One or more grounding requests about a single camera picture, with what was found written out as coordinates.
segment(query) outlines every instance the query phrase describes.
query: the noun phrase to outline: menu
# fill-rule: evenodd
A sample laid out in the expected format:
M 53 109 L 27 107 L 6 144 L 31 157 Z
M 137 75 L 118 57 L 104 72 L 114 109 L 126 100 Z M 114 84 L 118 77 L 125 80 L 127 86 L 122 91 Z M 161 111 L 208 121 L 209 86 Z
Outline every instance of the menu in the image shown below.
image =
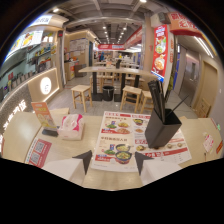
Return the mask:
M 91 167 L 106 171 L 138 172 L 135 152 L 176 164 L 191 154 L 179 129 L 164 147 L 148 148 L 145 138 L 150 115 L 104 112 Z
M 155 28 L 154 35 L 155 49 L 153 54 L 153 64 L 151 73 L 158 76 L 158 79 L 163 82 L 168 54 L 167 25 Z
M 40 44 L 42 40 L 43 31 L 32 31 L 25 35 L 21 48 L 31 45 Z
M 57 126 L 54 123 L 53 118 L 51 117 L 50 111 L 48 109 L 47 103 L 45 102 L 38 102 L 33 103 L 31 102 L 33 110 L 35 111 L 38 120 L 40 121 L 42 127 L 45 130 L 50 131 L 57 131 Z
M 52 143 L 35 138 L 27 154 L 25 163 L 42 168 Z
M 82 51 L 85 50 L 86 38 L 71 40 L 70 41 L 70 51 Z

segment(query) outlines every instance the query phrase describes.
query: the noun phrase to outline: menu sign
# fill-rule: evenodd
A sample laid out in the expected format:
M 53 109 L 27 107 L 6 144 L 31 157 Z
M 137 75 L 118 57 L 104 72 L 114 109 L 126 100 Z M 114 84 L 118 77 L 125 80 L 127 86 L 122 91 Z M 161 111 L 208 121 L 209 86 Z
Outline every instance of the menu sign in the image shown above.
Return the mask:
M 198 28 L 179 12 L 170 12 L 168 13 L 168 17 L 171 21 L 169 25 L 170 32 L 174 35 L 188 35 L 203 38 Z
M 33 110 L 35 111 L 38 120 L 40 121 L 42 127 L 46 130 L 57 131 L 57 126 L 54 123 L 53 118 L 51 117 L 50 111 L 48 109 L 47 103 L 39 102 L 33 103 L 31 102 Z
M 164 147 L 149 148 L 145 138 L 149 119 L 149 115 L 105 111 L 91 167 L 116 172 L 138 172 L 136 151 L 177 164 L 191 159 L 180 129 Z
M 43 31 L 32 31 L 25 34 L 25 38 L 22 41 L 21 48 L 40 44 L 42 40 Z
M 163 82 L 167 54 L 168 54 L 168 32 L 167 25 L 162 25 L 154 30 L 154 54 L 153 54 L 153 64 L 151 73 L 158 76 L 158 79 Z

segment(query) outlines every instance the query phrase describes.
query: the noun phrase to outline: wooden table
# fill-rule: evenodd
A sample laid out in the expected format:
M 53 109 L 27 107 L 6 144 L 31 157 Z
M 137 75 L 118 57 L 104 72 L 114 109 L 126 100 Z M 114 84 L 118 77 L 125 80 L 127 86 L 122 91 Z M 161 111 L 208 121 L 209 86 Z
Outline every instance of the wooden table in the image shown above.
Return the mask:
M 52 113 L 52 117 L 56 125 L 61 125 L 63 114 Z M 52 143 L 45 164 L 51 161 L 69 159 L 74 156 L 92 150 L 97 143 L 98 134 L 102 122 L 101 116 L 83 116 L 85 127 L 81 141 L 66 141 L 59 137 L 51 137 L 42 134 L 42 128 L 35 114 L 27 112 L 18 112 L 9 124 L 5 137 L 5 146 L 3 158 L 18 162 L 25 162 L 26 154 L 35 137 Z M 205 162 L 205 149 L 203 147 L 204 136 L 207 132 L 214 139 L 214 150 L 207 153 L 206 161 L 219 159 L 222 155 L 223 148 L 216 153 L 216 148 L 222 141 L 218 129 L 210 118 L 201 119 L 182 119 L 181 130 L 186 139 L 192 159 L 181 163 L 182 168 L 190 165 Z M 85 188 L 101 189 L 101 190 L 124 190 L 142 187 L 140 176 L 137 172 L 109 172 L 96 170 L 89 166 L 88 172 L 82 184 Z
M 121 102 L 122 95 L 123 95 L 123 88 L 125 87 L 125 77 L 126 74 L 133 74 L 135 76 L 135 83 L 134 87 L 138 88 L 139 85 L 139 78 L 140 75 L 144 77 L 152 77 L 153 79 L 157 79 L 157 76 L 151 74 L 151 72 L 140 70 L 140 69 L 133 69 L 133 68 L 106 68 L 106 67 L 86 67 L 79 70 L 79 73 L 82 72 L 92 72 L 93 73 L 93 94 L 92 100 L 93 101 L 102 101 L 102 94 L 97 93 L 97 81 L 96 76 L 97 72 L 114 72 L 114 73 L 122 73 L 121 79 L 121 92 L 120 94 L 114 94 L 114 102 Z

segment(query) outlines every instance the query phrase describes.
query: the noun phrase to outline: light fixture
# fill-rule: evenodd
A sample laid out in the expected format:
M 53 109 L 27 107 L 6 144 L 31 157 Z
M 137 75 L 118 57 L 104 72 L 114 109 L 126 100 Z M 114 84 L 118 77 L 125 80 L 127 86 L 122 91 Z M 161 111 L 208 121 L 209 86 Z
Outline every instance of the light fixture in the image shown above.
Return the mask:
M 209 52 L 206 50 L 206 48 L 203 46 L 203 44 L 198 40 L 197 37 L 194 37 L 194 39 L 201 45 L 201 47 L 205 50 L 205 52 L 207 53 L 207 55 L 209 56 Z
M 208 47 L 206 46 L 206 44 L 204 43 L 204 41 L 201 38 L 198 38 L 199 41 L 202 43 L 202 45 L 206 48 L 206 50 L 208 51 L 208 53 L 211 55 L 211 57 L 213 58 L 212 53 L 210 52 L 210 50 L 208 49 Z

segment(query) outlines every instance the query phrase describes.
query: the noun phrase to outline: red sign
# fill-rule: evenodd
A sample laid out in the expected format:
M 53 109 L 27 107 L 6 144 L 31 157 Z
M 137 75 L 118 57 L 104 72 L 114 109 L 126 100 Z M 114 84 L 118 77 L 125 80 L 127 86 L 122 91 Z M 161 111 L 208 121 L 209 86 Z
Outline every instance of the red sign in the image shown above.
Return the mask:
M 98 46 L 99 50 L 125 50 L 123 44 L 100 44 Z
M 168 17 L 171 21 L 169 25 L 170 32 L 174 35 L 197 36 L 203 38 L 198 28 L 180 13 L 170 12 L 168 13 Z
M 137 29 L 126 41 L 125 43 L 125 48 L 129 48 L 132 45 L 138 43 L 139 41 L 142 40 L 142 27 L 140 27 L 139 29 Z
M 152 73 L 157 75 L 161 81 L 165 76 L 167 54 L 168 54 L 168 32 L 167 25 L 162 25 L 154 29 L 154 54 Z

